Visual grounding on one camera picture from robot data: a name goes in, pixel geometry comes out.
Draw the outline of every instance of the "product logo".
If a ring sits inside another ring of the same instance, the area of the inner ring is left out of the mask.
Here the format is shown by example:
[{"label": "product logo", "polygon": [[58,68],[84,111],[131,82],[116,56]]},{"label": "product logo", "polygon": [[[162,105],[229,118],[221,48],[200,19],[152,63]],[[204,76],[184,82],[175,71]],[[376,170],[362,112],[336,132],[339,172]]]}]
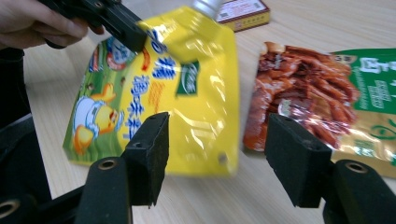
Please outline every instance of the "product logo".
[{"label": "product logo", "polygon": [[198,62],[181,65],[181,74],[177,88],[177,95],[197,94],[198,72],[199,72]]},{"label": "product logo", "polygon": [[111,69],[122,70],[134,58],[134,54],[121,42],[111,37],[107,41],[107,63]]}]

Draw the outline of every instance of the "green label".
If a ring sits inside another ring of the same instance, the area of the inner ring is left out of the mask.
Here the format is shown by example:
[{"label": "green label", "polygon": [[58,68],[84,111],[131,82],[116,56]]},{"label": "green label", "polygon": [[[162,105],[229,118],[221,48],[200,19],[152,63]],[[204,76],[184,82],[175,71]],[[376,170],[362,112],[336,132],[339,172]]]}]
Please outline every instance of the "green label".
[{"label": "green label", "polygon": [[196,95],[199,63],[187,63],[181,65],[180,81],[177,95]]},{"label": "green label", "polygon": [[337,52],[349,63],[350,81],[359,89],[357,110],[396,114],[396,49],[357,49]]}]

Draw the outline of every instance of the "cartoon duck illustration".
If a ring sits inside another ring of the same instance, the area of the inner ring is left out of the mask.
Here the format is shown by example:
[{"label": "cartoon duck illustration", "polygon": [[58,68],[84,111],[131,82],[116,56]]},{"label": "cartoon duck illustration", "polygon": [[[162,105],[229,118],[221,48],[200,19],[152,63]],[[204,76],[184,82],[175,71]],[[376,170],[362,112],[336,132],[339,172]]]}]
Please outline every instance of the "cartoon duck illustration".
[{"label": "cartoon duck illustration", "polygon": [[73,145],[82,155],[100,134],[117,131],[124,118],[123,112],[108,105],[116,93],[113,85],[107,83],[102,93],[82,96],[76,103],[73,119]]}]

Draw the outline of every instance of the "snack package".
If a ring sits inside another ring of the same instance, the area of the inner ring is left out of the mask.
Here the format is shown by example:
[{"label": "snack package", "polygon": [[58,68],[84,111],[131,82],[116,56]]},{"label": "snack package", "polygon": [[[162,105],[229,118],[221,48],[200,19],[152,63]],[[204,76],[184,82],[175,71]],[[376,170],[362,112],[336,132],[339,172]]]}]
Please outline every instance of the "snack package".
[{"label": "snack package", "polygon": [[119,156],[147,117],[167,111],[168,174],[234,174],[239,79],[233,31],[191,7],[138,25],[148,34],[142,52],[113,37],[94,51],[64,139],[68,159],[91,164]]},{"label": "snack package", "polygon": [[320,53],[265,42],[244,133],[264,151],[269,113],[297,120],[334,149],[396,177],[396,50]]}]

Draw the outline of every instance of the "finger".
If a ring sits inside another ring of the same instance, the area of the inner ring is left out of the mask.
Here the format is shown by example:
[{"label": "finger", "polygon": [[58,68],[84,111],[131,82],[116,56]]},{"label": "finger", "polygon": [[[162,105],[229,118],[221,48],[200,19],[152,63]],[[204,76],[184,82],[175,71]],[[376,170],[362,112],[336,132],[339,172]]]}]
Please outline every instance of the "finger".
[{"label": "finger", "polygon": [[39,33],[30,30],[21,30],[5,35],[0,34],[0,40],[6,46],[15,49],[28,49],[46,43],[45,39]]},{"label": "finger", "polygon": [[90,29],[97,35],[102,35],[105,33],[105,28],[103,26],[95,27],[90,25]]},{"label": "finger", "polygon": [[43,38],[51,42],[52,44],[67,47],[69,45],[75,44],[81,40],[79,37],[74,37],[71,35],[41,35]]},{"label": "finger", "polygon": [[51,26],[48,26],[46,23],[43,23],[41,21],[36,21],[32,29],[39,32],[40,34],[46,34],[46,35],[65,35],[64,32],[55,29]]},{"label": "finger", "polygon": [[69,20],[61,14],[51,10],[38,1],[31,1],[24,13],[37,21],[41,21],[67,35],[82,38],[88,33],[88,24],[82,20]]}]

